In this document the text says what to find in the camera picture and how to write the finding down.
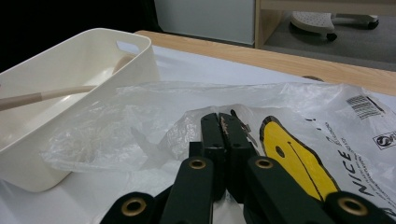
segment barcode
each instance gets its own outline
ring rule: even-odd
[[[353,110],[355,110],[356,114],[361,119],[367,119],[371,116],[381,115],[378,108],[366,97],[366,96],[355,96],[348,100],[346,100],[350,106],[352,106]]]

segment white plastic bag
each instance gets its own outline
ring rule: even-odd
[[[369,91],[345,84],[155,82],[122,88],[70,118],[42,156],[55,168],[75,172],[162,169],[188,157],[189,142],[200,141],[202,116],[231,109],[249,124],[262,155],[279,155],[261,140],[275,139],[274,130],[289,137],[279,143],[283,153],[290,153],[290,142],[298,146],[307,158],[300,165],[310,164],[316,172],[308,174],[327,181],[306,184],[312,196],[351,191],[396,218],[396,115]],[[265,128],[269,135],[261,133]],[[289,168],[304,185],[304,177],[292,172],[296,167]],[[312,188],[321,193],[313,195]]]

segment grey floor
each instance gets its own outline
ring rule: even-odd
[[[263,49],[396,72],[396,17],[378,19],[379,25],[369,30],[361,21],[334,18],[338,37],[330,42],[326,35],[290,25],[290,12],[286,12]]]

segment yellow logo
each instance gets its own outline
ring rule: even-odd
[[[260,128],[260,139],[266,156],[277,160],[310,196],[324,202],[339,188],[323,166],[317,153],[291,135],[273,116]]]

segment white cabinet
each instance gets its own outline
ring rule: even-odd
[[[253,45],[254,0],[155,0],[168,33]]]

